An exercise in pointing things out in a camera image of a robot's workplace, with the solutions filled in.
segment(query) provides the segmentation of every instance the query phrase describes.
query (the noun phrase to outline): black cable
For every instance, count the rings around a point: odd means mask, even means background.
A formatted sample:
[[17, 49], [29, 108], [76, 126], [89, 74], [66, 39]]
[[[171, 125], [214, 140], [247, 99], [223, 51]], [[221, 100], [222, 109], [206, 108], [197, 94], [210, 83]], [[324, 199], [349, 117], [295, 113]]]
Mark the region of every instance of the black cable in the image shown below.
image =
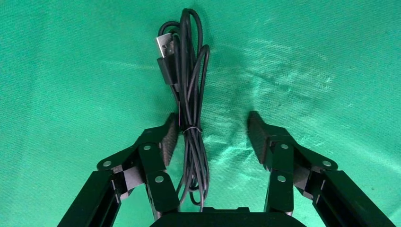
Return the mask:
[[[198, 33], [196, 50], [192, 40], [191, 16]], [[209, 165], [201, 135], [201, 109], [209, 61], [209, 46], [203, 45], [201, 20], [193, 9], [184, 9], [180, 22], [164, 23], [158, 36], [164, 35], [168, 29], [168, 32], [173, 35], [174, 63], [168, 63], [165, 58], [162, 61], [167, 63], [159, 65], [161, 68], [167, 68], [162, 69], [162, 72], [171, 72], [164, 73], [164, 77], [174, 81], [169, 84], [178, 106], [178, 122], [185, 141], [183, 175], [177, 187], [177, 194], [183, 187], [180, 203], [184, 202], [189, 193], [192, 203], [200, 206], [202, 211], [209, 190]], [[199, 193], [200, 201], [195, 200], [195, 192]]]

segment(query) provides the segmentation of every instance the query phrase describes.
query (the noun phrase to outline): green backdrop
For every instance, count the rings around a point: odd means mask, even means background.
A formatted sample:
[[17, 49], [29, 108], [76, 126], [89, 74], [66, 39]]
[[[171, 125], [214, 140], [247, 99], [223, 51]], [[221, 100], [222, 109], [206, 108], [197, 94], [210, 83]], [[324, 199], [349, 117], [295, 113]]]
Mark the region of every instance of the green backdrop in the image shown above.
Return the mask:
[[[154, 37], [185, 7], [211, 46], [206, 205], [263, 210], [268, 173], [245, 133], [257, 110], [334, 159], [401, 226], [401, 1], [333, 2], [0, 1], [0, 226], [57, 225], [99, 160], [175, 110]], [[294, 217], [322, 226], [295, 192]], [[115, 226], [152, 221], [140, 187]]]

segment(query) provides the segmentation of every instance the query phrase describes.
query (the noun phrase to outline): metal bolt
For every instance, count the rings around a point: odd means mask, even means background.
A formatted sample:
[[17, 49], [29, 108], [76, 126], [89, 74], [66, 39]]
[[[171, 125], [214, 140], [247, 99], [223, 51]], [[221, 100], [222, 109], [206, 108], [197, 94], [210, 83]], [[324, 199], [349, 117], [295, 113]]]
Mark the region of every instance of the metal bolt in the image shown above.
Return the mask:
[[329, 161], [323, 161], [323, 165], [325, 165], [325, 166], [331, 166], [331, 163], [329, 162]]
[[162, 183], [163, 180], [164, 180], [164, 178], [163, 178], [162, 176], [157, 176], [157, 177], [155, 178], [156, 183]]
[[112, 164], [111, 161], [105, 161], [105, 162], [103, 163], [103, 166], [104, 166], [104, 167], [108, 167], [108, 166], [111, 165], [111, 164]]
[[285, 181], [286, 181], [286, 178], [285, 178], [284, 176], [279, 175], [279, 176], [277, 177], [277, 180], [280, 181], [280, 182], [285, 182]]

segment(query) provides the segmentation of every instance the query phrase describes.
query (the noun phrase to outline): usb plug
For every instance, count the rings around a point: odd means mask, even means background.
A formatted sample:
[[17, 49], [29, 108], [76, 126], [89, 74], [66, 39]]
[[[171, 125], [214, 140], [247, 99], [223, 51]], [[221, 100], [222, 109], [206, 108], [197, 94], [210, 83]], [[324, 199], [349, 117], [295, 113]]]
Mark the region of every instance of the usb plug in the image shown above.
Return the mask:
[[173, 34], [167, 33], [156, 37], [156, 44], [160, 54], [157, 63], [159, 64], [164, 81], [166, 84], [174, 86], [176, 91], [178, 91]]

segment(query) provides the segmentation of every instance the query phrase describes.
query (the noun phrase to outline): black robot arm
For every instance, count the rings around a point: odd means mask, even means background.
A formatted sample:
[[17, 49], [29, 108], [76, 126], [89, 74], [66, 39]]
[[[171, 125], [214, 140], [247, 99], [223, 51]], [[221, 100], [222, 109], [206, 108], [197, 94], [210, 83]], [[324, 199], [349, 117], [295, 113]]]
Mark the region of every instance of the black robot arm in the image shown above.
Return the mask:
[[121, 206], [135, 187], [145, 184], [158, 226], [293, 226], [293, 186], [311, 199], [328, 227], [395, 226], [337, 164], [306, 149], [286, 129], [264, 123], [257, 112], [248, 117], [248, 137], [259, 162], [270, 171], [264, 212], [203, 209], [180, 212], [180, 202], [166, 172], [178, 137], [177, 115], [165, 124], [146, 129], [130, 147], [97, 164], [62, 218], [60, 227], [112, 226]]

